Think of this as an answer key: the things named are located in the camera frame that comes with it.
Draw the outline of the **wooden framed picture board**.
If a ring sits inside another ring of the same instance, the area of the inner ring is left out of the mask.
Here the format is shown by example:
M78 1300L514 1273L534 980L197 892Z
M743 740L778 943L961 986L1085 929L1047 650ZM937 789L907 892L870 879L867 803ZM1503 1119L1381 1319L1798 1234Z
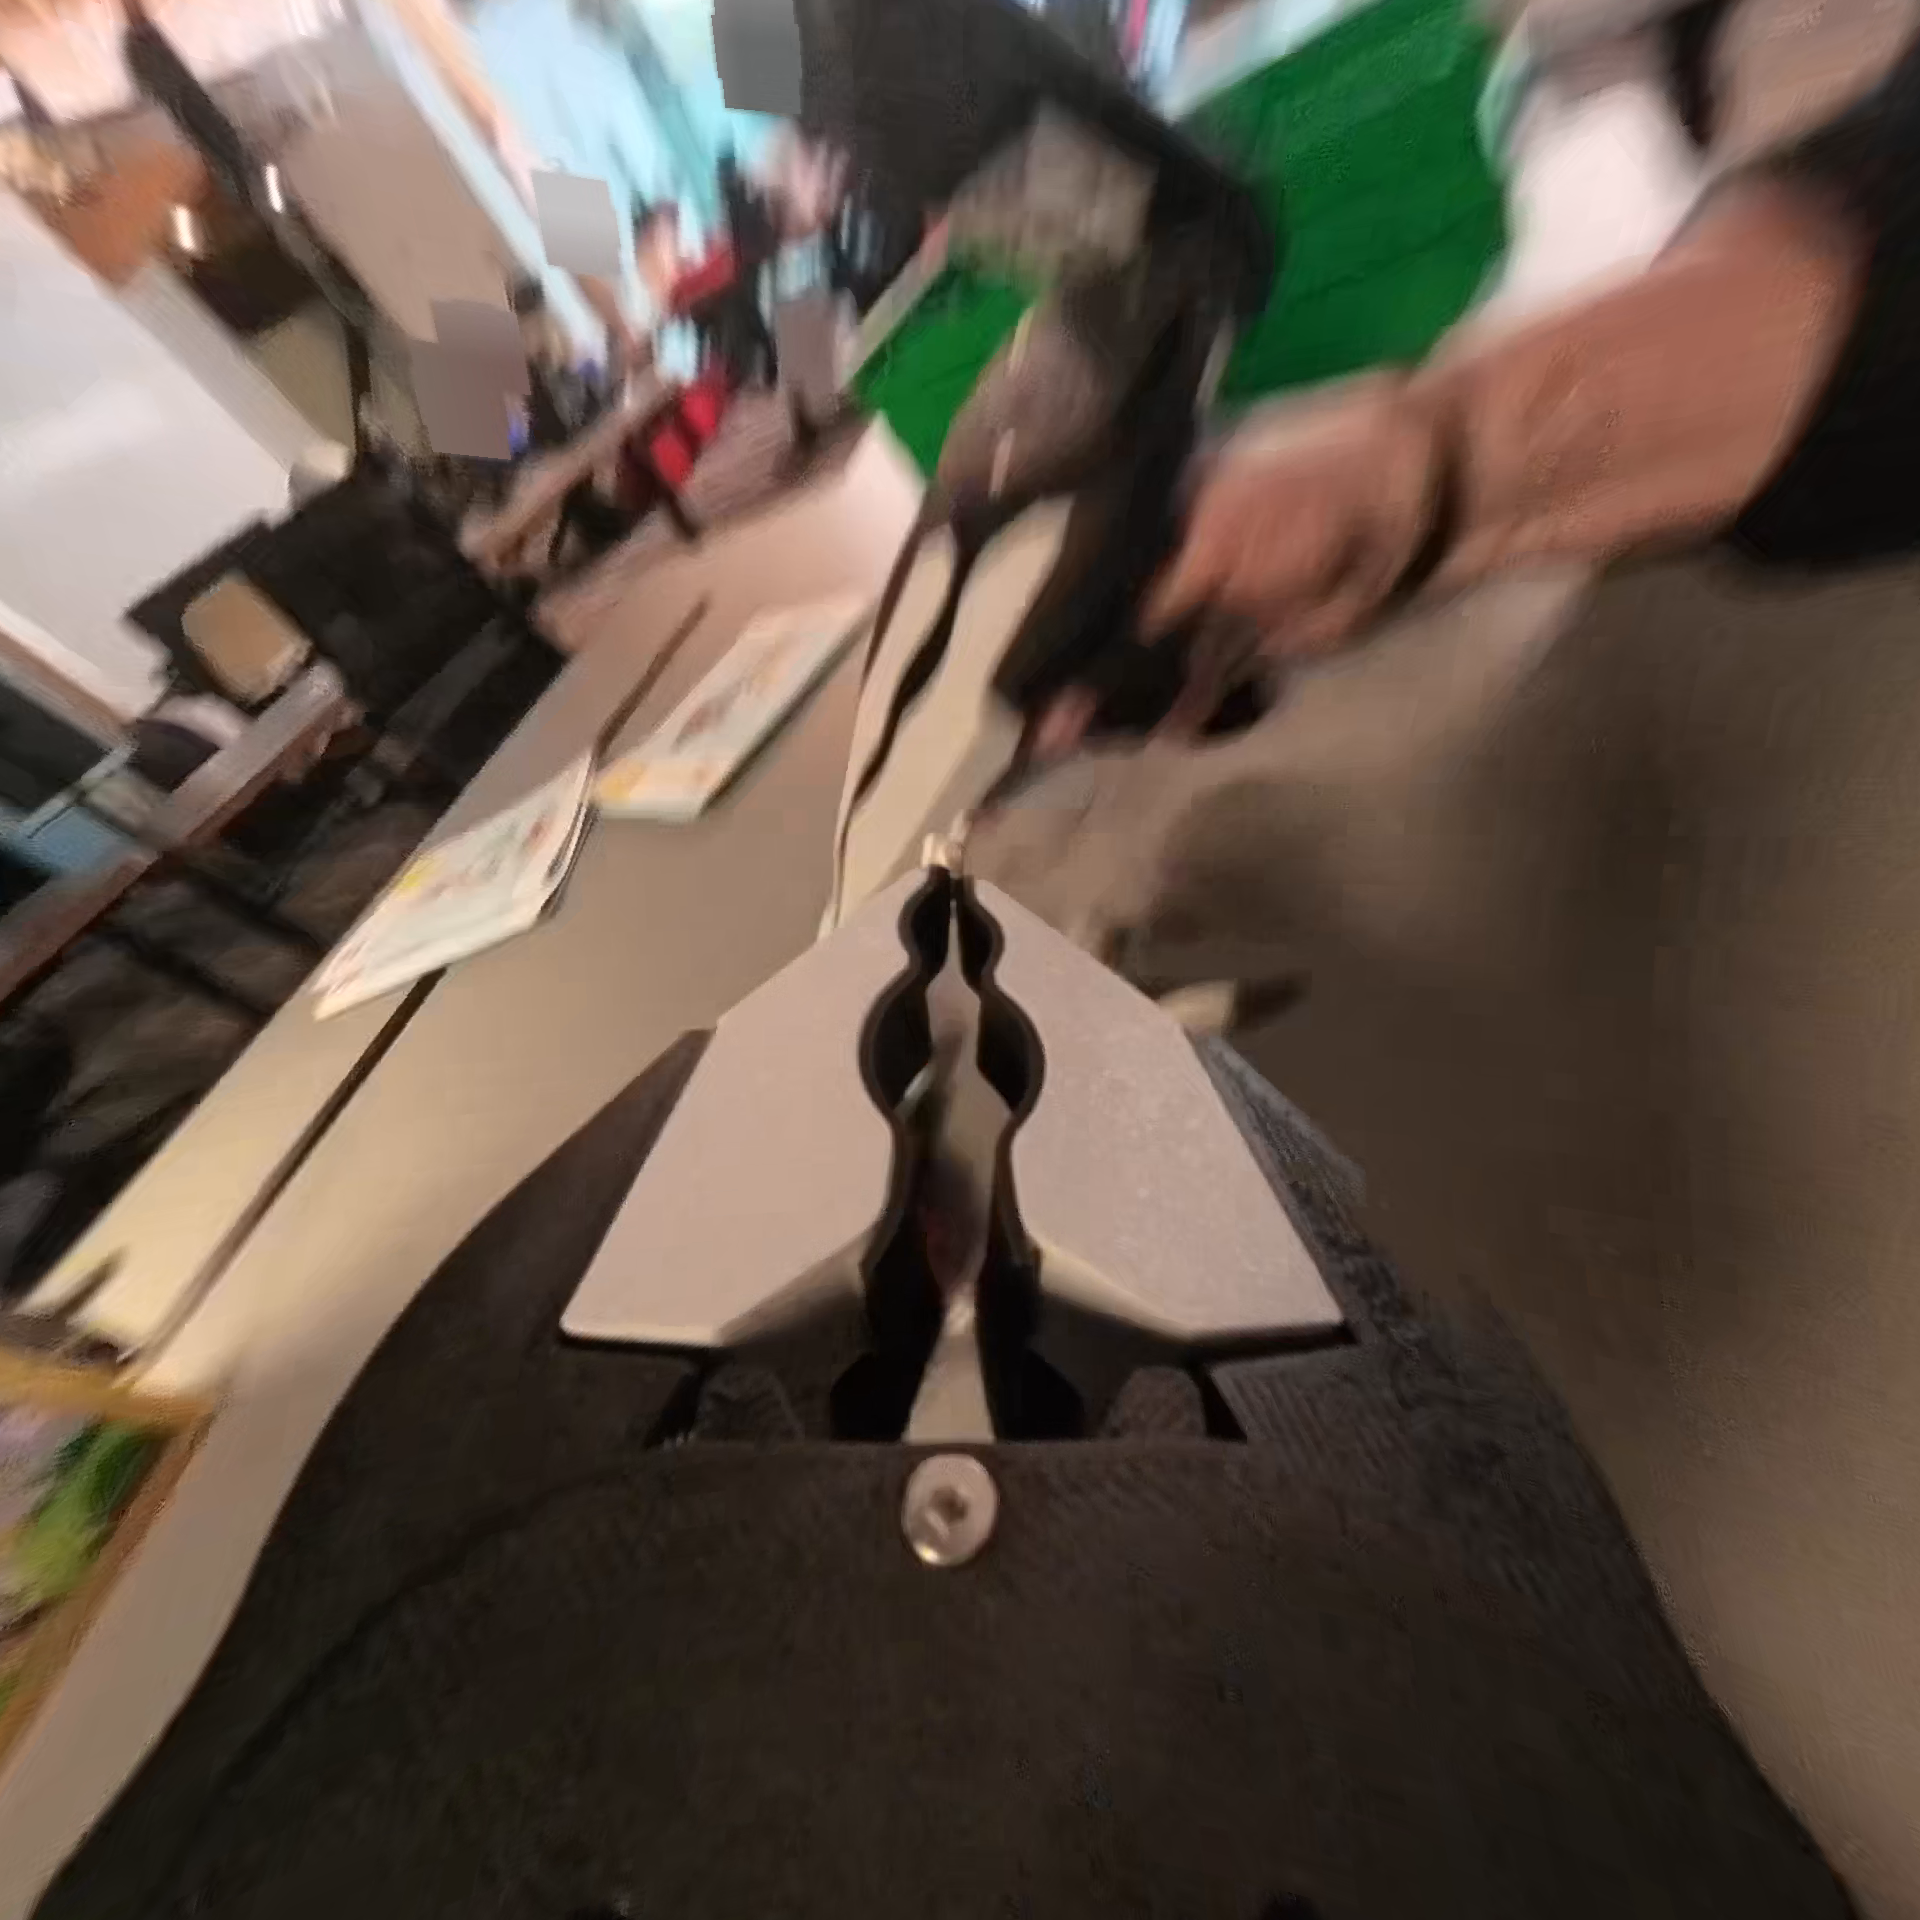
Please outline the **wooden framed picture board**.
M195 1460L218 1403L3 1340L3 1762Z

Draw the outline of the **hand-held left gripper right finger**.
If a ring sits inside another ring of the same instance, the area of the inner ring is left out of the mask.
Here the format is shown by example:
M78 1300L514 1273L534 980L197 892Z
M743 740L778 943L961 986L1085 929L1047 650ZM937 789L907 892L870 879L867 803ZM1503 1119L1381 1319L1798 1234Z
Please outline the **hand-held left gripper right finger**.
M1140 1367L1344 1342L1344 1306L1198 1040L984 879L954 929L987 1159L974 1342L994 1429L1098 1429Z

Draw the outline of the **person's right hand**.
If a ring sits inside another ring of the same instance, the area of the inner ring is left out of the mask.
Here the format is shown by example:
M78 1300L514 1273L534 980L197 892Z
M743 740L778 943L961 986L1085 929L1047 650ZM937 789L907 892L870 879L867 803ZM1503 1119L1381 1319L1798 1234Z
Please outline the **person's right hand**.
M1240 682L1325 660L1410 594L1451 520L1441 397L1363 376L1237 427L1198 473L1140 607L1180 640L1178 727Z

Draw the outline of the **black chair with tan back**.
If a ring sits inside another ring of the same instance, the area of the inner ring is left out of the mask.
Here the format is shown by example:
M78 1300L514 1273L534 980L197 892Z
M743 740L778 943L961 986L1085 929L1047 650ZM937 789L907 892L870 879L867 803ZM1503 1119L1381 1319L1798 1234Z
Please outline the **black chair with tan back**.
M354 473L258 516L130 606L171 686L267 713L328 667L367 742L454 789L564 672L527 589L491 582L414 486Z

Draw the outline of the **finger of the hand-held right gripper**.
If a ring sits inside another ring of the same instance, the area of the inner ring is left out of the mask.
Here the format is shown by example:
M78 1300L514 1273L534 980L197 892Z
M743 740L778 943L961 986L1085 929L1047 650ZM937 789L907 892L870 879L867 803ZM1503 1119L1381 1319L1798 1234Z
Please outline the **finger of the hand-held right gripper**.
M838 932L850 902L863 896L863 883L855 876L857 822L875 800L907 707L917 697L921 660L935 642L941 620L944 520L921 512L885 574L878 607L857 649L857 703L834 814L827 932Z

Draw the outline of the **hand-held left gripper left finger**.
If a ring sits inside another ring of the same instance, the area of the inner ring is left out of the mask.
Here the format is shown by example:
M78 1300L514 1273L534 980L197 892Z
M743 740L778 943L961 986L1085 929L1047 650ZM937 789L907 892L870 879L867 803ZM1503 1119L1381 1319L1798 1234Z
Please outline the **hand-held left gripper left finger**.
M917 1090L954 883L921 869L728 1009L564 1336L773 1372L801 1423L900 1440L947 1296L917 1224Z

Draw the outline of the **green plastic bin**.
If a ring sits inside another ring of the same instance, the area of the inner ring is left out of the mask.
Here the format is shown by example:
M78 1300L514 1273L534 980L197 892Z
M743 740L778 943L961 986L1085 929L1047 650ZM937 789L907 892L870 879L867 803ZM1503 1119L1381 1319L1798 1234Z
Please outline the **green plastic bin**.
M1491 286L1507 184L1481 103L1497 63L1474 2L1357 2L1178 110L1260 196L1274 287L1215 383L1240 413L1288 392L1424 357ZM961 402L1053 273L944 236L855 349L853 400L930 473Z

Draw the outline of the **person's right forearm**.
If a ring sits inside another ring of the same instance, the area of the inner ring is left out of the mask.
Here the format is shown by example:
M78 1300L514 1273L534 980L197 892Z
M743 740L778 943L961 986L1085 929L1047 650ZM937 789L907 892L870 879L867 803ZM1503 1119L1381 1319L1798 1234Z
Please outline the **person's right forearm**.
M1868 242L1813 189L1740 183L1641 273L1411 376L1450 542L1437 589L1725 529L1808 434Z

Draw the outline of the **yellow-cornered instruction booklet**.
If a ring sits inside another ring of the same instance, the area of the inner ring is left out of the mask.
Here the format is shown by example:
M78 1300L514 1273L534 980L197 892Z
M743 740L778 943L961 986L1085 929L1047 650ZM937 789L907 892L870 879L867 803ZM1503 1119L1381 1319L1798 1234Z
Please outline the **yellow-cornered instruction booklet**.
M611 820L704 817L787 727L871 623L870 600L833 594L758 612L687 699L595 780Z

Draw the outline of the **wooden table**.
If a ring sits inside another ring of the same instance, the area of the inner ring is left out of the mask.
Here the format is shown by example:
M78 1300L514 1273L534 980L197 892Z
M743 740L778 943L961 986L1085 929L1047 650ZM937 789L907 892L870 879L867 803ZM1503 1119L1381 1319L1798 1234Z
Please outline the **wooden table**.
M298 919L218 869L213 847L261 794L291 780L354 716L358 707L338 667L333 663L305 667L177 790L131 822L114 822L130 847L111 863L43 879L27 899L10 906L3 913L3 1009L11 1012L34 994L84 946L103 946L171 987L221 1004L234 1019L267 1022L273 1017L267 1003L141 924L124 922L127 902L153 879L177 879L264 940L318 956L324 946Z

